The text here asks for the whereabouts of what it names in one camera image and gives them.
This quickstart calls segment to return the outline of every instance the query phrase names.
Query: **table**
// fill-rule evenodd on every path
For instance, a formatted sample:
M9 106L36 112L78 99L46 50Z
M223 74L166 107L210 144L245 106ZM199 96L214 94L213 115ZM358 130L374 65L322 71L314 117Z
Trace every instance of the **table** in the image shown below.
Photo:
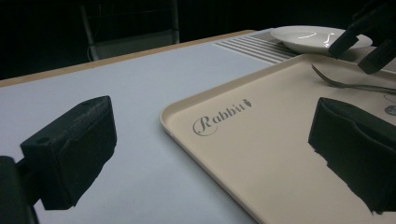
M295 56L287 49L275 58L271 48L257 50L268 31L1 81L0 153L16 161L23 140L74 105L101 95L112 99L119 138L114 156L76 207L44 211L37 203L41 223L255 223L165 133L159 116L175 101ZM264 44L281 47L269 42Z

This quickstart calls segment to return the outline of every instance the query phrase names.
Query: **cafeteria tray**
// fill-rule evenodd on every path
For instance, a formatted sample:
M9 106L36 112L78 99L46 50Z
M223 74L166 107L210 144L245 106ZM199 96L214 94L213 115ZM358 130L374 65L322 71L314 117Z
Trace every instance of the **cafeteria tray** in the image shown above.
M396 125L396 96L330 87L311 64L345 83L396 87L395 74L301 55L167 106L162 126L260 223L396 223L395 212L372 214L307 143L319 97Z

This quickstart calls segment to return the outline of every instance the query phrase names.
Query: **white table surface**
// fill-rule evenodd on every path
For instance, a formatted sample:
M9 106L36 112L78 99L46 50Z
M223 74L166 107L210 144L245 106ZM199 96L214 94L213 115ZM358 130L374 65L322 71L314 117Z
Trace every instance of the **white table surface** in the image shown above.
M22 141L78 103L109 95L115 154L76 207L45 211L38 202L40 223L255 223L165 133L159 116L177 100L267 66L204 43L0 88L0 154L19 161Z

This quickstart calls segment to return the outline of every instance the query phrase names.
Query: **dark background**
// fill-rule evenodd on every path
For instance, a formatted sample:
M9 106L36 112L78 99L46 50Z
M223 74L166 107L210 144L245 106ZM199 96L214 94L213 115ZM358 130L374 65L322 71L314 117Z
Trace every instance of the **dark background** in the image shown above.
M178 0L180 42L285 25L346 29L365 2ZM0 0L0 79L88 62L81 4L95 41L172 26L171 4L166 0Z

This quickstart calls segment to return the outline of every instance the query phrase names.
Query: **striped placemat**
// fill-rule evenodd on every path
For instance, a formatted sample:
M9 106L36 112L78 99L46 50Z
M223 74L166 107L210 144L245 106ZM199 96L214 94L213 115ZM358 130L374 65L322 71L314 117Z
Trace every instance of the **striped placemat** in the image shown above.
M281 63L298 55L275 39L268 31L226 39L213 45L269 64ZM359 63L373 49L375 47L350 49L340 60ZM396 73L396 59L386 65L384 70Z

